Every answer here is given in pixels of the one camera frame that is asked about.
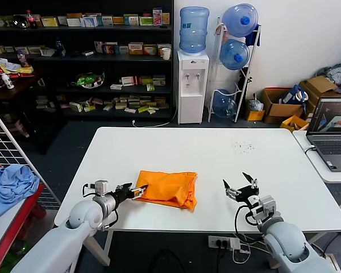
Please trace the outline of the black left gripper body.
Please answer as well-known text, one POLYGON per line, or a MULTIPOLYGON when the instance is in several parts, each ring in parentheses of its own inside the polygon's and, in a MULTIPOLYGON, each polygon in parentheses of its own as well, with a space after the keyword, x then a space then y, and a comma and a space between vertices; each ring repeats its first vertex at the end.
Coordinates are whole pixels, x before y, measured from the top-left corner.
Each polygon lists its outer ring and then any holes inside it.
POLYGON ((113 192, 113 198, 117 204, 120 204, 124 200, 132 198, 132 191, 129 188, 118 188, 113 192))

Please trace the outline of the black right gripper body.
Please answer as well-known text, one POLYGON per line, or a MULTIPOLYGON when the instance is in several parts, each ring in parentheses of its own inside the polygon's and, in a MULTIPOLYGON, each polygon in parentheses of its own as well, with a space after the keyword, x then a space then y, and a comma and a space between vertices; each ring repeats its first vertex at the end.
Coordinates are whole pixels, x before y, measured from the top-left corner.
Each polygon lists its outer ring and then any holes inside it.
POLYGON ((246 186, 237 190, 235 200, 237 202, 243 202, 246 205, 256 205, 259 203, 259 187, 246 186))

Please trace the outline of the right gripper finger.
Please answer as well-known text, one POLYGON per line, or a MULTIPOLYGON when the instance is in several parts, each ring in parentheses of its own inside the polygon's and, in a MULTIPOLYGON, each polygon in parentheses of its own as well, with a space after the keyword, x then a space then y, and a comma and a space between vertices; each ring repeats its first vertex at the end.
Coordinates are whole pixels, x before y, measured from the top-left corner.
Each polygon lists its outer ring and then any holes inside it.
POLYGON ((257 183, 257 179, 254 179, 252 178, 251 175, 245 173, 245 172, 242 172, 243 176, 247 179, 247 181, 249 182, 249 185, 248 187, 251 188, 251 189, 258 189, 258 183, 257 183))
POLYGON ((241 194, 241 191, 231 188, 225 179, 222 180, 225 188, 226 196, 236 201, 236 198, 241 194))

